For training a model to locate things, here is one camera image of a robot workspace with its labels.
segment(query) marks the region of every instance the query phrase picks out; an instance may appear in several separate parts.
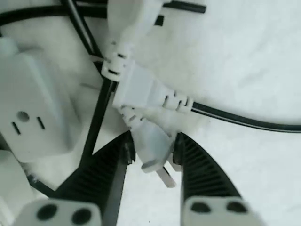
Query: power cord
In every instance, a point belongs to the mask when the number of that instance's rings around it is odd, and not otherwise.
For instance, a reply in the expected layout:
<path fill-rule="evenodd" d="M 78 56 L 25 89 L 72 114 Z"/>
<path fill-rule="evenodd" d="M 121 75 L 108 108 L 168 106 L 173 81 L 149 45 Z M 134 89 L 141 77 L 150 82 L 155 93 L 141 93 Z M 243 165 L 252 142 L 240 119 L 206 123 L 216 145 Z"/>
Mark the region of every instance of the power cord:
<path fill-rule="evenodd" d="M 77 0 L 77 1 L 92 3 L 92 4 L 108 4 L 108 0 Z M 206 6 L 189 3 L 189 2 L 183 2 L 183 1 L 171 1 L 170 3 L 164 4 L 163 7 L 185 10 L 185 11 L 195 12 L 195 13 L 206 12 Z"/>
<path fill-rule="evenodd" d="M 236 114 L 232 114 L 229 112 L 225 112 L 222 110 L 218 110 L 196 102 L 193 103 L 191 111 L 211 118 L 216 118 L 237 125 L 251 127 L 254 129 L 262 129 L 267 131 L 283 132 L 283 133 L 301 133 L 301 125 L 285 125 L 285 124 L 270 123 L 265 121 L 258 121 L 243 116 L 239 116 Z"/>

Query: power strip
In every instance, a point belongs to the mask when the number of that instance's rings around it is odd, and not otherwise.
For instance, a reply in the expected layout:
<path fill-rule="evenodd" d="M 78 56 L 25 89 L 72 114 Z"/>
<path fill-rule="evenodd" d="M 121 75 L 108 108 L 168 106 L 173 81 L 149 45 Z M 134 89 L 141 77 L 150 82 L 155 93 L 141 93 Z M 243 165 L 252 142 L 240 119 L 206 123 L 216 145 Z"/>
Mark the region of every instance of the power strip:
<path fill-rule="evenodd" d="M 80 123 L 57 71 L 40 50 L 20 52 L 0 39 L 0 132 L 20 162 L 72 150 Z"/>

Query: white adapter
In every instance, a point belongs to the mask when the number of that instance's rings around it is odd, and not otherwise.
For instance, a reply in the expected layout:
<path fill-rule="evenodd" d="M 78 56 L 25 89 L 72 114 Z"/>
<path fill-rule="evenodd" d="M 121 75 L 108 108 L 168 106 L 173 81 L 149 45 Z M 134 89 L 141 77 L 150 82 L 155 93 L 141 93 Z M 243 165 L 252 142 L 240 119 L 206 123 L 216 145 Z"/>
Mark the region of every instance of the white adapter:
<path fill-rule="evenodd" d="M 23 206 L 33 199 L 26 175 L 14 155 L 0 150 L 0 224 L 12 225 Z"/>
<path fill-rule="evenodd" d="M 72 150 L 80 123 L 55 68 L 40 50 L 0 39 L 0 132 L 20 162 Z"/>

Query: white plug body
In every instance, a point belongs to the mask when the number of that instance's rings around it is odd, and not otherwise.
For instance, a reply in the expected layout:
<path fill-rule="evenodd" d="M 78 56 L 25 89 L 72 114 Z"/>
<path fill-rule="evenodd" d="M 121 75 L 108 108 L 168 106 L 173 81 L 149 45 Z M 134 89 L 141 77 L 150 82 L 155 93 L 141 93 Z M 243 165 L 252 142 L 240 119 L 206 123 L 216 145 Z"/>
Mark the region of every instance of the white plug body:
<path fill-rule="evenodd" d="M 10 226 L 24 205 L 34 199 L 26 175 L 9 151 L 0 150 L 0 222 Z"/>
<path fill-rule="evenodd" d="M 168 88 L 154 74 L 131 60 L 117 86 L 113 106 L 121 108 L 164 107 L 169 110 L 188 113 L 193 99 Z"/>
<path fill-rule="evenodd" d="M 162 128 L 138 114 L 135 109 L 123 107 L 123 120 L 130 128 L 135 151 L 142 161 L 145 173 L 164 167 L 173 150 L 175 136 L 170 137 Z"/>
<path fill-rule="evenodd" d="M 88 202 L 58 199 L 27 204 L 12 226 L 102 226 L 99 208 Z"/>
<path fill-rule="evenodd" d="M 72 150 L 80 123 L 42 51 L 0 39 L 0 132 L 16 158 L 32 162 Z"/>
<path fill-rule="evenodd" d="M 239 197 L 192 196 L 182 207 L 183 226 L 264 226 L 260 216 Z"/>

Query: wire insulation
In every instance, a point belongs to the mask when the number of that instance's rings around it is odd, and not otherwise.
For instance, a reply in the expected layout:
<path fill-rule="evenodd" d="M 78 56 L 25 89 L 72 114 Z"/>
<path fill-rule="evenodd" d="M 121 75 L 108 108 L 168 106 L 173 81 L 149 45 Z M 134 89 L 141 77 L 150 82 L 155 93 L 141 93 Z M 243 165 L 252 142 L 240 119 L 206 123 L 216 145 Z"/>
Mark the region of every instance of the wire insulation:
<path fill-rule="evenodd" d="M 83 16 L 86 17 L 102 19 L 107 18 L 106 6 L 79 6 L 78 10 Z M 68 16 L 68 12 L 63 6 L 41 6 L 12 10 L 0 14 L 0 26 L 22 20 L 47 16 Z M 163 26 L 163 22 L 164 16 L 159 15 L 155 22 L 155 25 Z"/>
<path fill-rule="evenodd" d="M 108 0 L 77 0 L 77 1 L 91 3 L 91 4 L 108 4 Z M 206 12 L 206 6 L 194 4 L 194 3 L 188 3 L 184 1 L 171 1 L 170 3 L 164 4 L 163 7 L 185 10 L 194 13 Z"/>
<path fill-rule="evenodd" d="M 107 78 L 103 78 L 103 85 L 101 87 L 92 121 L 90 124 L 85 147 L 79 164 L 80 166 L 83 165 L 93 154 L 98 133 L 104 119 L 104 114 L 108 106 L 111 93 L 115 88 L 114 86 L 114 82 L 111 82 L 111 80 L 108 80 Z"/>
<path fill-rule="evenodd" d="M 249 119 L 194 102 L 192 112 L 254 129 L 283 133 L 301 133 L 301 125 L 285 125 Z"/>

